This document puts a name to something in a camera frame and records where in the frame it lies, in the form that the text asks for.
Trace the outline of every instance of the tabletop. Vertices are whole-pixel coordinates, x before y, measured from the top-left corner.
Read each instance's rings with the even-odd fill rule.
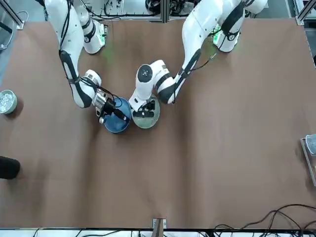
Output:
[[[84,50],[81,74],[129,98],[138,67],[184,61],[182,21],[113,21],[107,46]],[[198,65],[210,55],[207,41]],[[289,203],[316,205],[299,139],[316,133],[315,68],[294,19],[247,19],[235,49],[193,72],[158,123],[122,134],[100,125],[94,108],[72,99],[49,23],[19,31],[0,89],[21,110],[0,117],[0,152],[21,162],[0,181],[1,227],[233,227]],[[315,212],[284,211],[298,223]],[[268,222],[254,228],[266,228]],[[274,228],[289,229],[282,217]]]

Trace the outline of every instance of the cable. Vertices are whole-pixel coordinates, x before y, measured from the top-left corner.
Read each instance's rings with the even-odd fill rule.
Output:
[[[220,50],[221,47],[223,46],[225,39],[226,39],[226,36],[224,37],[224,39],[223,39],[223,41],[222,41],[222,44],[221,44],[221,46],[218,48],[218,50]],[[196,70],[198,70],[198,69],[204,67],[206,64],[208,64],[209,61],[211,61],[211,60],[216,56],[216,54],[217,54],[217,53],[214,53],[212,56],[210,56],[210,57],[208,58],[208,60],[207,60],[202,66],[199,66],[198,68],[193,68],[191,71],[196,71]]]
[[[62,29],[62,31],[61,31],[60,50],[61,50],[61,48],[62,48],[62,46],[63,46],[63,42],[64,42],[64,40],[65,40],[67,31],[68,31],[68,27],[69,27],[70,11],[71,11],[71,2],[70,2],[70,0],[67,0],[67,7],[68,7],[68,12],[67,12],[66,19],[65,19],[65,22],[64,22],[64,25],[63,25],[63,29]]]
[[[19,14],[19,13],[21,13],[21,12],[24,12],[24,13],[27,14],[26,20],[24,20],[24,22],[27,22],[27,21],[29,20],[29,13],[28,13],[27,11],[22,10],[22,11],[17,12],[17,14]],[[13,34],[14,34],[14,25],[15,25],[15,23],[14,23],[14,21],[13,21],[13,24],[12,24],[12,33],[11,33],[11,35],[10,35],[10,38],[9,38],[8,42],[6,43],[6,45],[0,44],[0,51],[3,51],[3,50],[5,50],[5,49],[7,49],[8,46],[9,46],[9,44],[11,43],[12,38],[13,38]]]
[[[36,234],[37,234],[37,232],[40,230],[40,228],[38,228],[36,231],[35,231],[35,233],[34,233],[34,235],[33,235],[33,237],[35,237],[36,236]]]
[[[78,237],[78,236],[79,236],[79,234],[81,233],[81,231],[82,231],[82,229],[78,232],[78,234],[76,235],[76,237]]]
[[[211,33],[208,34],[207,37],[214,36],[214,35],[216,35],[218,32],[220,32],[221,30],[222,30],[222,29],[219,29],[219,30],[217,30],[217,31],[215,31],[215,32],[211,32]]]
[[[113,232],[110,232],[110,233],[107,233],[107,234],[104,234],[104,235],[86,235],[86,236],[81,236],[81,237],[91,237],[91,236],[104,237],[104,236],[108,236],[108,235],[111,235],[111,234],[114,234],[114,233],[117,233],[117,232],[120,232],[120,231],[113,231]]]
[[[300,206],[300,207],[305,207],[305,208],[308,208],[308,209],[316,210],[316,207],[313,207],[313,206],[310,206],[310,205],[304,205],[304,204],[289,204],[289,205],[282,206],[282,207],[280,207],[280,208],[277,209],[277,210],[272,210],[272,211],[270,211],[267,215],[265,215],[264,218],[262,218],[261,220],[256,221],[256,222],[248,223],[248,224],[246,224],[245,226],[243,226],[243,227],[241,227],[241,228],[239,228],[239,229],[232,228],[232,227],[230,227],[230,226],[228,226],[228,225],[219,224],[219,225],[217,225],[217,226],[214,228],[214,231],[216,231],[216,229],[217,229],[218,227],[220,227],[220,226],[225,226],[225,227],[228,227],[228,229],[221,229],[219,236],[220,236],[224,231],[229,231],[229,230],[230,230],[230,231],[232,231],[232,232],[238,232],[238,231],[241,231],[241,230],[247,228],[248,226],[256,225],[256,224],[259,224],[259,223],[265,221],[265,220],[268,218],[268,216],[269,216],[270,214],[272,214],[272,213],[274,213],[274,214],[273,214],[273,216],[272,216],[272,218],[271,218],[271,222],[270,222],[270,224],[269,224],[269,227],[268,227],[268,229],[261,235],[262,237],[266,237],[266,236],[269,234],[268,231],[271,230],[271,227],[272,227],[272,225],[273,225],[273,222],[274,222],[274,219],[275,219],[275,216],[276,216],[277,213],[282,214],[282,215],[284,215],[285,217],[289,218],[289,219],[290,219],[293,223],[295,223],[295,224],[299,227],[299,229],[301,230],[300,226],[299,226],[292,218],[290,218],[289,216],[285,215],[283,212],[280,211],[280,210],[282,210],[282,209],[284,209],[284,208],[291,207],[291,206]],[[313,223],[316,223],[316,221],[310,222],[307,226],[309,226],[309,225],[311,225],[311,224],[313,224]]]
[[[216,56],[216,54],[217,54],[217,53],[214,53],[212,56],[210,56],[210,57],[208,58],[208,60],[207,60],[202,66],[199,66],[198,68],[193,68],[192,71],[196,71],[196,70],[198,70],[198,69],[204,67],[209,61],[211,61],[211,60]]]
[[[306,226],[304,226],[303,230],[306,230],[308,226],[315,224],[315,223],[316,223],[316,220],[309,222]]]

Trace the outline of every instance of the black object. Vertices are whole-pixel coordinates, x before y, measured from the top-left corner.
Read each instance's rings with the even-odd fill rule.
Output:
[[[45,6],[44,0],[35,0],[37,1],[39,4],[41,4],[42,6]]]
[[[20,171],[20,162],[16,159],[0,156],[0,178],[14,179]]]
[[[154,14],[160,14],[160,0],[145,0],[145,7]]]
[[[153,100],[153,101],[147,103],[147,104],[145,105],[145,109],[148,109],[148,110],[155,110],[155,101]]]
[[[155,116],[155,113],[152,111],[134,111],[133,116],[139,118],[153,118]]]
[[[2,23],[2,22],[0,22],[0,27],[5,29],[6,31],[8,31],[9,34],[12,33],[12,29],[10,27],[8,27],[6,24]]]

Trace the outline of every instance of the metal bracket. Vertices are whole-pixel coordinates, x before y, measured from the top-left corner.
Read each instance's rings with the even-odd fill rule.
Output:
[[[166,219],[153,219],[153,234],[152,237],[164,237],[163,229],[167,228]]]
[[[307,17],[308,14],[310,14],[311,10],[316,5],[316,0],[309,0],[308,3],[303,7],[303,9],[298,13],[296,17],[296,22],[298,25],[304,24],[304,19]]]
[[[157,220],[162,220],[163,223],[163,228],[167,229],[167,220],[166,219],[153,219],[153,229],[155,228],[156,224],[157,224]]]
[[[300,21],[300,20],[297,18],[297,16],[295,17],[295,19],[296,19],[296,23],[297,23],[298,26],[303,26],[303,25],[304,25],[304,21]]]
[[[23,27],[24,27],[24,23],[25,23],[25,21],[22,21],[22,23],[21,23],[20,25],[17,25],[17,26],[16,26],[16,29],[22,30]]]

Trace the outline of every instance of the robotic arm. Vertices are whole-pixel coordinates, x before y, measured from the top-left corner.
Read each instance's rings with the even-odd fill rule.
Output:
[[[96,53],[103,46],[96,34],[99,25],[91,20],[82,6],[77,8],[78,16],[72,0],[46,0],[45,6],[58,38],[59,57],[75,103],[81,108],[93,104],[100,123],[103,123],[104,115],[112,113],[128,122],[129,118],[115,107],[114,99],[106,95],[108,91],[101,87],[101,78],[95,71],[88,70],[83,77],[78,73],[78,60],[84,42],[87,43],[85,49],[88,53]]]
[[[136,89],[129,99],[132,108],[138,111],[146,105],[153,87],[163,103],[174,103],[201,55],[204,40],[216,24],[221,26],[217,47],[220,51],[230,52],[237,43],[245,9],[259,13],[266,3],[267,0],[201,0],[182,27],[185,59],[180,71],[173,78],[162,60],[142,65],[136,74]]]

